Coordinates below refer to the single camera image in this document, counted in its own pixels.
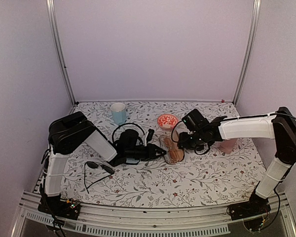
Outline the brown striped glasses case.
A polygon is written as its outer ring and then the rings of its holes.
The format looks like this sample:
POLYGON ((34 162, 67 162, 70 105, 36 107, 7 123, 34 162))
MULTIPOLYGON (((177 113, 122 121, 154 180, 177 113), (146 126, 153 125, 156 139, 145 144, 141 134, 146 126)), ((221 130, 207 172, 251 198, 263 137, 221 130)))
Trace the brown striped glasses case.
POLYGON ((169 136, 162 135, 159 137, 160 147, 166 151, 164 159, 168 164, 175 164, 184 160, 184 150, 179 149, 169 136))

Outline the pink translucent plastic cup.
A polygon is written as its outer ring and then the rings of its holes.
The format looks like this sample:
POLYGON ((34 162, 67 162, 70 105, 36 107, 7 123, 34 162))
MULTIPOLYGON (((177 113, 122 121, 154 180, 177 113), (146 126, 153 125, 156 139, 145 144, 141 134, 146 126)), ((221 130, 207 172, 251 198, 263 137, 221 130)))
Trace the pink translucent plastic cup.
POLYGON ((223 153, 230 154, 237 142, 237 138, 224 140, 219 145, 219 150, 223 153))

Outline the blue cleaning cloth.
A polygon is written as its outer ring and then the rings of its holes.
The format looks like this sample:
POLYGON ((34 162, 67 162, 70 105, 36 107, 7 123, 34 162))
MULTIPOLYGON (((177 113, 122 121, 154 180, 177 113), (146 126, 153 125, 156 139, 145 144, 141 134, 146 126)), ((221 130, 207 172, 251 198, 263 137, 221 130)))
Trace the blue cleaning cloth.
POLYGON ((125 163, 128 165, 137 165, 139 162, 140 160, 138 159, 127 159, 125 163))

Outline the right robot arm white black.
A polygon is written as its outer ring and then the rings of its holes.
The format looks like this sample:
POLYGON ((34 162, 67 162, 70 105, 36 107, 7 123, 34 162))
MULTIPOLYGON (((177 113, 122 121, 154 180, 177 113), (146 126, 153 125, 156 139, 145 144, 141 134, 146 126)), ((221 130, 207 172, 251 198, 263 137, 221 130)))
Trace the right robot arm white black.
POLYGON ((296 117, 286 107, 264 115, 233 118, 224 116, 212 121, 208 121, 194 109, 181 122, 190 133, 177 143, 183 145, 188 142, 193 150, 204 144, 211 147, 215 142, 237 138, 275 140, 275 158, 245 205, 245 211, 249 215, 256 215, 264 208, 264 202, 296 163, 296 117))

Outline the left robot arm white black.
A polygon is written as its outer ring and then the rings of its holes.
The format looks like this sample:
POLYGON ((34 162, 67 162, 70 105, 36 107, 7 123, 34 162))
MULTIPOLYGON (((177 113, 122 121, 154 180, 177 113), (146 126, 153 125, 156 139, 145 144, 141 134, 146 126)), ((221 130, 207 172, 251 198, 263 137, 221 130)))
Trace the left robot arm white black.
POLYGON ((154 130, 140 135, 134 129, 124 130, 118 139, 108 139, 104 133, 82 112, 76 112, 53 121, 49 126, 48 148, 45 150, 43 164, 43 181, 40 193, 44 206, 52 214, 60 214, 63 203, 57 198, 61 194, 62 176, 69 156, 82 144, 95 151, 105 162, 103 170, 112 173, 112 167, 121 164, 136 165, 163 157, 167 152, 151 143, 154 130))

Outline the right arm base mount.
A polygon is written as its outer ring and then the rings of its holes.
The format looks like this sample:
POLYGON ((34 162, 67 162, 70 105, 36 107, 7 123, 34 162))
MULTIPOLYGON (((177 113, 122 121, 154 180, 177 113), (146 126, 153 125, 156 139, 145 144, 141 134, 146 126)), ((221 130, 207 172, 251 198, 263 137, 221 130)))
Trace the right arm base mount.
POLYGON ((271 207, 268 199, 263 199, 253 192, 248 201, 231 204, 227 207, 226 213, 232 220, 245 219, 256 215, 266 214, 266 217, 259 217, 244 222, 245 228, 250 232, 258 232, 266 223, 271 207))

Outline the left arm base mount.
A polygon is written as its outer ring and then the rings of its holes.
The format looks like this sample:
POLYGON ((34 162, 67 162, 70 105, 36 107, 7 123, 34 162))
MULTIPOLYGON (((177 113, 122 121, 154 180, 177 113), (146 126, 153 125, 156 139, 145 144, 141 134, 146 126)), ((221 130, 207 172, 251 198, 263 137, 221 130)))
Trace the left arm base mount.
POLYGON ((80 201, 75 199, 62 200, 61 196, 41 197, 37 210, 43 213, 77 220, 80 214, 80 201))

